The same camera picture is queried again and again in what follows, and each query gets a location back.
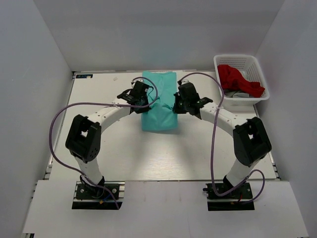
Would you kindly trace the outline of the teal t shirt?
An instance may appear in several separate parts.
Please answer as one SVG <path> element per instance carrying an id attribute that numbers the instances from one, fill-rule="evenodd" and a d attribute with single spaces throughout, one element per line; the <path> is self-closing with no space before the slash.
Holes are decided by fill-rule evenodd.
<path id="1" fill-rule="evenodd" d="M 155 73 L 144 71 L 143 77 L 150 79 L 158 92 L 148 94 L 151 109 L 141 115 L 143 131 L 159 132 L 178 128 L 178 115 L 172 109 L 175 102 L 174 93 L 177 90 L 175 72 Z"/>

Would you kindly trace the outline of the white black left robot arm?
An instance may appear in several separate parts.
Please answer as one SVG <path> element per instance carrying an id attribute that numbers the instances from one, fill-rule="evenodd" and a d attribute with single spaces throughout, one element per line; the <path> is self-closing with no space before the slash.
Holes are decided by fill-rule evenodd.
<path id="1" fill-rule="evenodd" d="M 105 179 L 97 161 L 102 133 L 121 118 L 150 110 L 147 92 L 153 86 L 145 80 L 144 77 L 132 80 L 132 88 L 123 91 L 112 103 L 89 116 L 77 115 L 72 121 L 65 146 L 77 161 L 84 181 L 89 184 L 87 191 L 94 198 L 105 191 Z"/>

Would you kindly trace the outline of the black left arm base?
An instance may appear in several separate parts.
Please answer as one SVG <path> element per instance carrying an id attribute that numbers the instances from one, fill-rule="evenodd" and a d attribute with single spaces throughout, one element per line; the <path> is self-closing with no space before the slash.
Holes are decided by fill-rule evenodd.
<path id="1" fill-rule="evenodd" d="M 82 179 L 76 183 L 72 209 L 73 210 L 118 210 L 124 198 L 125 182 L 105 182 L 106 187 L 114 196 L 103 188 L 86 184 Z"/>

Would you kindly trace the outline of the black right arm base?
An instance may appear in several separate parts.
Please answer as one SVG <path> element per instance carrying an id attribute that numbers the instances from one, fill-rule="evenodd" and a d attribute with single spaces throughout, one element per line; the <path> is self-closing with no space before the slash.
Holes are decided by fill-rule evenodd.
<path id="1" fill-rule="evenodd" d="M 212 184 L 207 183 L 203 188 L 203 193 L 207 196 L 208 211 L 253 211 L 255 209 L 253 201 L 247 203 L 253 199 L 248 182 L 225 196 L 217 196 Z"/>

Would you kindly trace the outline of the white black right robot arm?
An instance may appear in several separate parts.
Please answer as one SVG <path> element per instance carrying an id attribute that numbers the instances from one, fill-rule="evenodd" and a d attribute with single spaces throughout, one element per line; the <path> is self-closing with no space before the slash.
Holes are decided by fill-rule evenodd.
<path id="1" fill-rule="evenodd" d="M 255 165 L 272 149 L 262 120 L 237 116 L 217 105 L 213 100 L 200 98 L 193 83 L 179 84 L 174 94 L 173 112 L 189 113 L 200 120 L 214 124 L 233 138 L 235 162 L 228 174 L 223 178 L 224 193 L 231 198 L 241 193 L 241 184 L 250 176 Z"/>

